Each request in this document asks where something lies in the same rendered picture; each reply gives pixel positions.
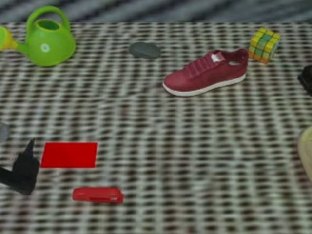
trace table surface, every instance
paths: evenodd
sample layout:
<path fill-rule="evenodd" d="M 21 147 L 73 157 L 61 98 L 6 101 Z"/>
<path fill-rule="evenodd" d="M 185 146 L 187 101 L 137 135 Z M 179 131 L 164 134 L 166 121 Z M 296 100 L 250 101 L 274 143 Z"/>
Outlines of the table surface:
<path fill-rule="evenodd" d="M 23 40 L 24 24 L 7 24 Z M 161 83 L 219 48 L 247 47 L 258 27 L 282 35 L 241 84 L 180 98 Z M 0 58 L 1 164 L 36 138 L 97 141 L 94 169 L 41 169 L 29 197 L 0 187 L 1 234 L 311 234 L 312 186 L 297 155 L 312 99 L 297 76 L 312 62 L 310 24 L 73 24 L 74 57 L 53 68 Z M 132 42 L 155 42 L 156 60 Z M 123 204 L 74 202 L 75 187 L 119 187 Z"/>

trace toy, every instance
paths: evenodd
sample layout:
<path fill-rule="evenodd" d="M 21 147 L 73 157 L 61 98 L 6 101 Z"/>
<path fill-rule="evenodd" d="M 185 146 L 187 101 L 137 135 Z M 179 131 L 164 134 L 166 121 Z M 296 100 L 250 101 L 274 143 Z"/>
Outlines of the toy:
<path fill-rule="evenodd" d="M 303 68 L 298 80 L 307 93 L 312 96 L 312 65 Z"/>
<path fill-rule="evenodd" d="M 248 52 L 213 50 L 166 76 L 164 89 L 176 96 L 193 96 L 239 83 L 245 79 Z"/>
<path fill-rule="evenodd" d="M 12 171 L 0 168 L 0 182 L 23 195 L 33 192 L 39 172 L 40 163 L 33 157 L 34 143 L 35 139 L 32 139 L 24 152 L 18 155 Z"/>
<path fill-rule="evenodd" d="M 123 202 L 123 194 L 118 188 L 75 188 L 72 198 L 75 201 Z"/>
<path fill-rule="evenodd" d="M 268 63 L 274 56 L 280 37 L 277 33 L 260 28 L 250 40 L 249 57 L 261 63 Z"/>
<path fill-rule="evenodd" d="M 42 168 L 94 168 L 96 142 L 47 142 L 41 160 Z"/>
<path fill-rule="evenodd" d="M 51 19 L 39 19 L 44 13 L 58 14 L 63 24 Z M 34 11 L 26 24 L 25 43 L 13 40 L 11 33 L 0 27 L 0 50 L 14 49 L 26 56 L 38 66 L 54 66 L 69 59 L 76 49 L 70 24 L 64 13 L 56 7 L 44 6 Z"/>
<path fill-rule="evenodd" d="M 298 153 L 309 180 L 312 182 L 312 126 L 300 134 Z"/>
<path fill-rule="evenodd" d="M 0 122 L 0 142 L 6 141 L 10 136 L 10 128 L 6 123 Z"/>
<path fill-rule="evenodd" d="M 160 56 L 160 49 L 153 43 L 136 42 L 129 46 L 129 53 L 135 57 L 156 59 Z"/>

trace watering can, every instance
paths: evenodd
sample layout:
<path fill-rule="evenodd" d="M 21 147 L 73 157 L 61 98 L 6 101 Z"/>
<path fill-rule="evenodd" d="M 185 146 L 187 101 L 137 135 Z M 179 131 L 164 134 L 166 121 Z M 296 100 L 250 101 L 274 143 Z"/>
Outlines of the watering can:
<path fill-rule="evenodd" d="M 45 13 L 56 13 L 62 24 L 52 19 L 38 19 Z M 0 50 L 13 49 L 26 55 L 38 66 L 55 66 L 69 59 L 75 52 L 76 43 L 65 14 L 54 6 L 35 10 L 27 19 L 25 43 L 14 41 L 12 34 L 0 27 Z"/>

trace plaid fabric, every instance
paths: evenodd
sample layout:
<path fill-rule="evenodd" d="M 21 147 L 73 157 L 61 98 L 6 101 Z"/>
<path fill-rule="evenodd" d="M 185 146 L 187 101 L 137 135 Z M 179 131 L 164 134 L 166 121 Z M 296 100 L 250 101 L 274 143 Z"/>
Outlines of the plaid fabric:
<path fill-rule="evenodd" d="M 24 25 L 6 25 L 17 39 Z M 312 187 L 296 150 L 312 123 L 297 76 L 311 63 L 309 24 L 263 24 L 282 35 L 267 65 L 200 96 L 166 93 L 166 74 L 212 49 L 246 47 L 257 24 L 73 24 L 75 56 L 60 66 L 1 54 L 0 116 L 11 138 L 1 164 L 36 138 L 98 141 L 97 166 L 44 170 L 23 197 L 0 187 L 1 234 L 311 234 Z M 156 60 L 127 53 L 135 41 Z M 75 187 L 117 186 L 124 203 L 74 202 Z"/>
<path fill-rule="evenodd" d="M 0 22 L 55 5 L 71 22 L 307 22 L 310 0 L 1 0 Z"/>

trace puzzle cube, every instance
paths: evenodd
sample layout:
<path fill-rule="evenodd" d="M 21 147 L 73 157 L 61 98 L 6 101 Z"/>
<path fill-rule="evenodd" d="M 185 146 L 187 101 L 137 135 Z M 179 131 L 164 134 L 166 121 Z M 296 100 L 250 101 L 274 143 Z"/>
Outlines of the puzzle cube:
<path fill-rule="evenodd" d="M 248 55 L 262 63 L 268 63 L 273 57 L 281 36 L 265 28 L 259 28 L 250 40 Z"/>

